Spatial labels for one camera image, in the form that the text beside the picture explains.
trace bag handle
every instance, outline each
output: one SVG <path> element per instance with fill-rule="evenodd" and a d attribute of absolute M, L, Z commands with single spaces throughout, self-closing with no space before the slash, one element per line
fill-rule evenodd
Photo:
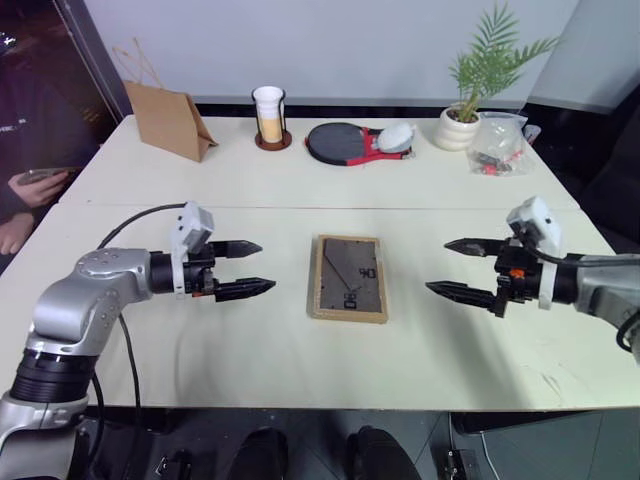
<path fill-rule="evenodd" d="M 149 77 L 151 77 L 152 80 L 156 82 L 156 84 L 160 88 L 164 88 L 164 85 L 160 81 L 158 74 L 156 73 L 147 56 L 142 51 L 140 42 L 138 42 L 138 39 L 136 37 L 133 37 L 133 43 L 136 46 L 138 58 L 134 58 L 129 52 L 123 50 L 120 47 L 112 47 L 111 50 L 113 51 L 113 56 L 118 60 L 118 63 L 122 66 L 122 68 L 124 68 L 126 72 L 131 76 L 131 79 L 134 82 L 142 84 L 142 79 L 144 77 L 144 74 L 146 73 L 147 75 L 149 75 Z M 139 72 L 137 75 L 132 71 L 130 65 L 135 65 L 136 67 L 138 67 Z"/>

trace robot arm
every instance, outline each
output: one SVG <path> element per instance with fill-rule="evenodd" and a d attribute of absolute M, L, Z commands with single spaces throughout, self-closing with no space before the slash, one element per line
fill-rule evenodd
<path fill-rule="evenodd" d="M 534 197 L 507 217 L 514 236 L 506 240 L 463 238 L 445 245 L 464 255 L 496 256 L 498 289 L 469 288 L 439 281 L 426 285 L 435 293 L 504 317 L 508 302 L 538 299 L 573 304 L 581 313 L 601 318 L 618 329 L 616 340 L 640 364 L 640 255 L 586 256 L 560 260 L 561 232 L 544 202 Z"/>
<path fill-rule="evenodd" d="M 171 254 L 100 249 L 42 294 L 15 380 L 0 400 L 0 479 L 67 478 L 95 364 L 126 305 L 174 291 L 234 300 L 275 285 L 260 278 L 218 282 L 216 257 L 239 258 L 261 248 L 247 241 L 206 243 L 212 231 L 211 215 L 188 203 Z"/>

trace white wall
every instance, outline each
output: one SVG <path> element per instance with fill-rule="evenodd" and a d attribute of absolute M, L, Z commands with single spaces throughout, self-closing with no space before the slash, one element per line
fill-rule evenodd
<path fill-rule="evenodd" d="M 606 113 L 640 82 L 640 1 L 580 0 L 531 102 Z"/>
<path fill-rule="evenodd" d="M 577 1 L 511 0 L 522 42 L 560 34 Z M 85 3 L 107 50 L 133 51 L 138 37 L 165 86 L 201 101 L 248 103 L 254 87 L 276 84 L 289 103 L 441 106 L 457 97 L 448 66 L 494 0 Z M 526 66 L 502 105 L 524 104 L 547 58 Z"/>

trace white pot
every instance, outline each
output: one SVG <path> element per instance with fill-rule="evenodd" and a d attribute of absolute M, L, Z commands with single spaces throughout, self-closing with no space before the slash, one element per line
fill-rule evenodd
<path fill-rule="evenodd" d="M 480 119 L 473 123 L 462 123 L 451 118 L 447 112 L 453 107 L 449 107 L 442 111 L 440 120 L 438 120 L 438 128 L 433 135 L 433 142 L 444 150 L 464 150 L 478 133 L 480 128 Z"/>

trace phone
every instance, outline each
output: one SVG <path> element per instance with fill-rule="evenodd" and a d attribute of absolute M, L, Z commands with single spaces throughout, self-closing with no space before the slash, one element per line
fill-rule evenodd
<path fill-rule="evenodd" d="M 69 172 L 67 181 L 73 180 L 82 171 L 82 167 L 38 168 L 27 171 L 18 179 L 18 185 L 30 185 L 62 172 Z"/>

